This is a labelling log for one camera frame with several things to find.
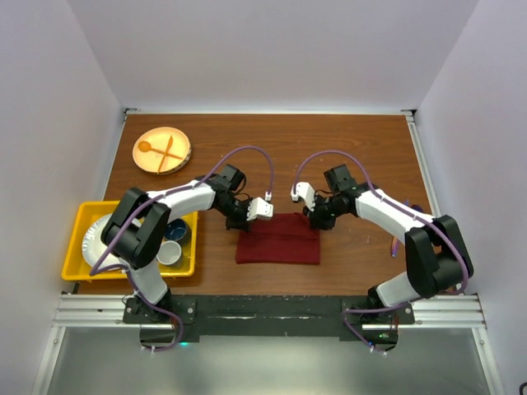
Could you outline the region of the dark red cloth napkin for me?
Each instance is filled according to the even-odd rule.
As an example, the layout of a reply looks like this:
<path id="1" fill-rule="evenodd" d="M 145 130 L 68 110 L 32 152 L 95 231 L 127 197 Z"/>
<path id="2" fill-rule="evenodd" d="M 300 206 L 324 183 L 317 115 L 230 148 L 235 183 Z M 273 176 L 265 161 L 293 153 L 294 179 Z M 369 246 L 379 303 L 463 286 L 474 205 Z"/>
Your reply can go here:
<path id="1" fill-rule="evenodd" d="M 320 265 L 320 233 L 299 212 L 256 220 L 240 232 L 236 262 Z"/>

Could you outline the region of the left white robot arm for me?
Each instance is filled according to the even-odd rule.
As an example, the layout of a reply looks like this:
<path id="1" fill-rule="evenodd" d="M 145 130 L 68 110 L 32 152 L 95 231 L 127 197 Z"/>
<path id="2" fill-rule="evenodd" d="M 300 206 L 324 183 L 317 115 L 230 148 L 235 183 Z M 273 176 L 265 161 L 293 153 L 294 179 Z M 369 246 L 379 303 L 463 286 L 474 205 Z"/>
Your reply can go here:
<path id="1" fill-rule="evenodd" d="M 225 217 L 228 230 L 248 230 L 255 219 L 250 213 L 255 203 L 251 197 L 238 198 L 245 185 L 246 175 L 226 165 L 218 174 L 199 176 L 173 189 L 127 190 L 101 231 L 105 250 L 92 266 L 91 275 L 108 270 L 104 267 L 108 256 L 117 258 L 109 268 L 124 271 L 133 287 L 133 300 L 146 319 L 176 322 L 172 294 L 156 262 L 169 224 L 195 211 L 216 210 Z"/>

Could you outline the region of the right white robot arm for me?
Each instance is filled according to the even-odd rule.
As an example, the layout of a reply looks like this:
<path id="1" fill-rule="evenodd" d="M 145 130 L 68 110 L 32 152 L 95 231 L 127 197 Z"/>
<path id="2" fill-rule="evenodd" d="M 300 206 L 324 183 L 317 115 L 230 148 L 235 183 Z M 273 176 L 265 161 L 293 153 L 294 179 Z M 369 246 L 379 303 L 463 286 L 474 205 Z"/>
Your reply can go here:
<path id="1" fill-rule="evenodd" d="M 405 269 L 372 286 L 360 314 L 386 323 L 396 309 L 429 299 L 456 287 L 463 290 L 473 276 L 473 264 L 456 220 L 434 217 L 393 199 L 370 181 L 359 184 L 346 165 L 325 171 L 329 195 L 324 197 L 307 182 L 291 188 L 291 199 L 303 202 L 310 226 L 331 230 L 342 215 L 353 215 L 387 231 L 404 246 Z"/>

